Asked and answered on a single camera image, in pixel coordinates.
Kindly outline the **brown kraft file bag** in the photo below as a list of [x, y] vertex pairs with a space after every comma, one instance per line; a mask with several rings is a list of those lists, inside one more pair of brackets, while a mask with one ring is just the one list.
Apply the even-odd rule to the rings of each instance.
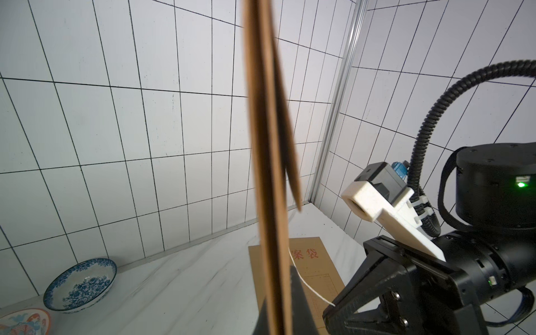
[[245, 1], [244, 52], [248, 113], [270, 334], [293, 333], [286, 187], [298, 196], [290, 115], [276, 46], [272, 3]]

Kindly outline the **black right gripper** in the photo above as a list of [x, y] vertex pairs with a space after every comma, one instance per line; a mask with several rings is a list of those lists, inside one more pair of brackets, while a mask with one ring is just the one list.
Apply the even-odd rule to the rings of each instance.
[[387, 237], [364, 244], [367, 257], [323, 312], [329, 334], [488, 334], [481, 305], [490, 262], [453, 237], [446, 261]]

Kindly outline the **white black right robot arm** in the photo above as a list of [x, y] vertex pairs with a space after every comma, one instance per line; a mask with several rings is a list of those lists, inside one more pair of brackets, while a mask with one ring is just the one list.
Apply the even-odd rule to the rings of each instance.
[[[535, 304], [535, 144], [460, 147], [442, 169], [438, 206], [420, 186], [432, 133], [469, 89], [535, 76], [533, 60], [492, 64], [455, 82], [424, 119], [409, 162], [369, 165], [342, 199], [386, 236], [366, 241], [366, 259], [322, 318], [330, 334], [486, 334], [515, 324]], [[504, 322], [483, 304], [517, 290]]]

